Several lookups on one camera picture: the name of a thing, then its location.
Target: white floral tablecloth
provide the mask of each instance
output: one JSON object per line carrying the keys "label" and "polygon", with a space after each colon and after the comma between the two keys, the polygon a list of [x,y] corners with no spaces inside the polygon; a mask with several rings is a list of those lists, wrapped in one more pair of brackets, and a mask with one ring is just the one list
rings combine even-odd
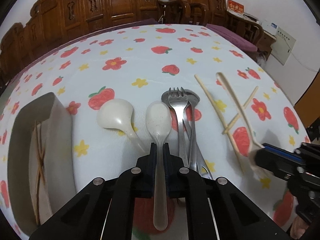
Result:
{"label": "white floral tablecloth", "polygon": [[[161,100],[169,87],[196,92],[197,141],[214,178],[224,176],[244,192],[280,226],[288,228],[294,217],[294,198],[285,182],[275,177],[258,180],[250,170],[247,132],[241,119],[231,130],[246,163],[242,174],[223,126],[201,87],[198,74],[213,95],[226,122],[237,114],[233,102],[216,80],[223,72],[244,103],[259,86],[246,113],[260,143],[293,151],[308,141],[293,106],[278,85],[246,54],[224,38],[202,26],[149,25],[103,33],[53,51],[28,69],[12,92],[0,121],[0,207],[22,239],[7,193],[7,158],[13,122],[19,110],[35,98],[54,92],[73,118],[73,167],[77,191],[93,178],[112,179],[135,166],[140,154],[120,131],[100,128],[96,114],[107,100],[123,98],[134,107],[133,127],[149,145],[145,110]],[[177,125],[168,137],[172,154],[177,154]],[[133,238],[187,239],[186,214],[173,207],[172,224],[152,235],[135,228]]]}

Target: white wall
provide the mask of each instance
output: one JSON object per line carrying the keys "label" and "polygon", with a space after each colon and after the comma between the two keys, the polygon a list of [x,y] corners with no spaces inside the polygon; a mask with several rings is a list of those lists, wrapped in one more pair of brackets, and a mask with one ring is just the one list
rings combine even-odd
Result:
{"label": "white wall", "polygon": [[[15,22],[23,25],[30,19],[29,10],[37,0],[18,0],[0,26],[0,39]],[[320,27],[303,0],[235,0],[245,11],[259,19],[277,23],[296,40],[293,54],[307,67],[318,70]],[[282,66],[270,56],[267,72],[280,84],[292,103],[308,88],[316,73],[304,68],[292,55]]]}

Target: fork handle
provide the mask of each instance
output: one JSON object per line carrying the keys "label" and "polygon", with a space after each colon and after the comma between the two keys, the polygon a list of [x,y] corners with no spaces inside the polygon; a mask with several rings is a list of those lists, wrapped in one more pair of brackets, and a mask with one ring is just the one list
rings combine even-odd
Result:
{"label": "fork handle", "polygon": [[185,167],[189,167],[188,156],[186,151],[186,141],[184,137],[183,131],[183,112],[184,109],[181,107],[173,108],[176,112],[177,120],[178,120],[178,142],[179,142],[179,157],[183,160],[183,165]]}

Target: purple cushion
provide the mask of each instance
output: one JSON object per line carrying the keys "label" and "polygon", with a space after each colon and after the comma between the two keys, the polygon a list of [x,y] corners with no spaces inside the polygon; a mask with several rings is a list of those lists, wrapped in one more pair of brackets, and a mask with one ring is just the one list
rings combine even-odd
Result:
{"label": "purple cushion", "polygon": [[258,50],[256,45],[253,45],[249,41],[240,37],[238,34],[233,33],[232,31],[228,30],[223,26],[207,24],[206,27],[209,30],[212,30],[215,33],[219,34],[227,41],[230,41],[233,45],[235,45],[244,52],[256,52]]}

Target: yellow flower print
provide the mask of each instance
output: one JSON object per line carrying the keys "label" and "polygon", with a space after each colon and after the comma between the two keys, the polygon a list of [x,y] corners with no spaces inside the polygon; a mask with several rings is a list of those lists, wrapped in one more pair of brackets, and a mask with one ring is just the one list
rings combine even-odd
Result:
{"label": "yellow flower print", "polygon": [[263,96],[267,99],[267,100],[270,100],[270,96],[266,93],[263,93]]}
{"label": "yellow flower print", "polygon": [[80,71],[83,71],[83,70],[85,70],[86,68],[89,68],[89,64],[88,64],[88,63],[82,64],[82,65],[79,67]]}
{"label": "yellow flower print", "polygon": [[267,188],[267,189],[270,188],[271,179],[269,178],[260,179],[260,182],[262,183],[262,188]]}
{"label": "yellow flower print", "polygon": [[296,144],[295,140],[294,140],[294,137],[289,135],[289,143],[294,146]]}
{"label": "yellow flower print", "polygon": [[218,62],[218,63],[222,62],[222,60],[219,59],[218,57],[214,57],[213,60],[216,61],[216,62]]}
{"label": "yellow flower print", "polygon": [[[209,162],[208,160],[204,160],[204,161],[205,161],[205,163],[207,164],[209,171],[211,171],[211,172],[216,172],[216,170],[214,169],[214,166],[215,166],[216,164],[215,164],[214,162],[211,163],[211,162]],[[202,167],[201,171],[202,171],[202,173],[205,173],[205,172],[206,172],[205,168],[203,168],[203,167]]]}
{"label": "yellow flower print", "polygon": [[187,58],[187,62],[189,62],[191,65],[193,65],[197,61],[193,60],[193,58]]}
{"label": "yellow flower print", "polygon": [[215,103],[216,103],[217,107],[219,108],[219,110],[224,113],[227,105],[222,100],[215,101]]}
{"label": "yellow flower print", "polygon": [[[132,126],[132,128],[133,128],[133,130],[134,130],[135,132],[138,131],[138,128],[134,126],[134,123],[133,123],[133,122],[131,123],[131,126]],[[122,131],[120,131],[120,130],[117,131],[117,134],[118,134],[119,136],[124,136],[124,135],[125,135],[125,133],[122,132]]]}
{"label": "yellow flower print", "polygon": [[61,95],[61,94],[63,94],[65,91],[66,91],[66,87],[59,88],[59,90],[58,90],[58,92],[57,92],[58,96]]}
{"label": "yellow flower print", "polygon": [[84,144],[84,140],[80,141],[79,145],[75,145],[74,150],[77,153],[77,157],[80,157],[81,155],[87,155],[87,149],[89,149],[88,144]]}
{"label": "yellow flower print", "polygon": [[148,82],[146,82],[146,79],[137,78],[136,81],[133,82],[131,85],[138,86],[138,88],[142,88],[143,86],[148,85]]}

